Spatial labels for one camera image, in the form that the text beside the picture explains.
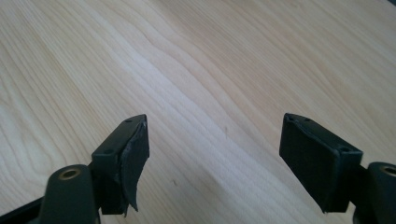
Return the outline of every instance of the wood grain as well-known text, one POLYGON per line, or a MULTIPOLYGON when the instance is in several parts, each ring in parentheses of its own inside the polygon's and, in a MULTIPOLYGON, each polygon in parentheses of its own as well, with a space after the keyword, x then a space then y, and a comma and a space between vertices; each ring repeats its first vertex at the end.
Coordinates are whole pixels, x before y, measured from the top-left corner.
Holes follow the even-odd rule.
POLYGON ((139 212, 104 223, 351 223, 278 156, 285 112, 396 162, 385 0, 0 2, 0 214, 145 113, 139 212))

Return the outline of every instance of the table surface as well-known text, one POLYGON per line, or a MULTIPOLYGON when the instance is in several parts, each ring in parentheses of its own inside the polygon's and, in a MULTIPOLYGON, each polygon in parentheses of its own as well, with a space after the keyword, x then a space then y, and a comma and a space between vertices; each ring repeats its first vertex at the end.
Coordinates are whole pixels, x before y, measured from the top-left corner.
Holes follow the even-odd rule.
POLYGON ((148 115, 139 212, 104 223, 351 223, 278 156, 300 114, 396 162, 396 7, 386 0, 0 3, 0 213, 148 115))

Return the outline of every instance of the light wood surface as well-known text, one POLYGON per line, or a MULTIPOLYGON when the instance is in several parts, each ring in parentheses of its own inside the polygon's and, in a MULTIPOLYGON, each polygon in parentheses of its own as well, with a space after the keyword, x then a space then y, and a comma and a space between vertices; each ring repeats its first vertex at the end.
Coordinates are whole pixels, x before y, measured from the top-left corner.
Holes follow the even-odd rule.
POLYGON ((148 115, 139 212, 103 223, 351 223, 278 156, 309 117, 396 163, 396 7, 385 0, 0 2, 0 214, 148 115))

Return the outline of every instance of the wooden table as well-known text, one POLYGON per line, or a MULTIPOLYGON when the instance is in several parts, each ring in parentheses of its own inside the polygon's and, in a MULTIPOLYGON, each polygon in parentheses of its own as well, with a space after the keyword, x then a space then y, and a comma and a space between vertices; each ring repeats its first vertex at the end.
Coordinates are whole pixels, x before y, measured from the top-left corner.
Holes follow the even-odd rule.
POLYGON ((103 223, 351 223, 278 156, 284 113, 396 163, 386 0, 0 3, 0 213, 148 115, 139 212, 103 223))

